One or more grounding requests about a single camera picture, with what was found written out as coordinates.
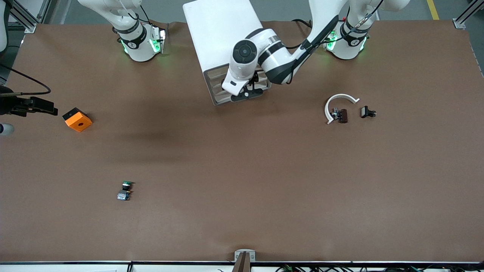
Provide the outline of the silver arm base connector plate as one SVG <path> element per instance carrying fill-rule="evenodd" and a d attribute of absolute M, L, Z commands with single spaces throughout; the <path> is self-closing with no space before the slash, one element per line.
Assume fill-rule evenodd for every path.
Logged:
<path fill-rule="evenodd" d="M 166 30 L 158 26 L 151 25 L 150 45 L 155 54 L 162 53 L 166 39 Z"/>
<path fill-rule="evenodd" d="M 326 49 L 328 51 L 332 51 L 334 49 L 334 43 L 336 40 L 338 40 L 338 38 L 338 32 L 336 30 L 331 31 L 331 33 L 326 38 L 326 41 L 328 42 L 326 43 Z"/>

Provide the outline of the white drawer cabinet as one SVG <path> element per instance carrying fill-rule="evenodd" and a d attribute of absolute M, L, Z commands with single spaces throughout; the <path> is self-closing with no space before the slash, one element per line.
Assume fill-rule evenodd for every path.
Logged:
<path fill-rule="evenodd" d="M 250 0 L 195 0 L 184 4 L 183 12 L 213 102 L 205 71 L 228 65 L 225 80 L 229 86 L 237 86 L 240 80 L 233 76 L 229 66 L 233 49 L 252 32 L 263 31 L 263 26 Z M 261 81 L 270 82 L 259 65 L 250 71 L 251 77 L 256 71 L 261 71 Z"/>

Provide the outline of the green push button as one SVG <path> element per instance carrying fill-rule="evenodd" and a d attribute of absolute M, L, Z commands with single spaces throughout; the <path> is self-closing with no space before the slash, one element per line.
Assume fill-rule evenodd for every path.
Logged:
<path fill-rule="evenodd" d="M 119 190 L 116 198 L 118 200 L 128 201 L 131 197 L 132 187 L 133 187 L 133 182 L 123 181 L 123 184 L 121 186 L 121 190 Z"/>

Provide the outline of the orange block with hole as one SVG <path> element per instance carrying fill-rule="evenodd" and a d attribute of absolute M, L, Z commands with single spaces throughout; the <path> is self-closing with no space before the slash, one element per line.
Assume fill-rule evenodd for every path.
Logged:
<path fill-rule="evenodd" d="M 69 128 L 78 132 L 84 131 L 93 124 L 88 115 L 77 107 L 62 115 L 62 118 Z"/>

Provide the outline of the aluminium frame post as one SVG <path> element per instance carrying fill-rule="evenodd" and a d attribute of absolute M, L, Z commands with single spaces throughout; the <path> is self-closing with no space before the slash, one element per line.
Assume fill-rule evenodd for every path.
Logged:
<path fill-rule="evenodd" d="M 53 0 L 3 0 L 8 7 L 7 26 L 34 33 L 37 24 L 44 23 Z"/>
<path fill-rule="evenodd" d="M 470 0 L 465 10 L 457 18 L 452 19 L 455 29 L 465 29 L 465 22 L 480 10 L 484 10 L 484 0 Z"/>

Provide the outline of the white table edge rail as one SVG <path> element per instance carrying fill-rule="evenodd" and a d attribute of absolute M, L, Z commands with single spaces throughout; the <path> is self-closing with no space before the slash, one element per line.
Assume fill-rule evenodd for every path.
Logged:
<path fill-rule="evenodd" d="M 32 261 L 0 262 L 0 272 L 484 272 L 479 262 L 411 261 Z"/>

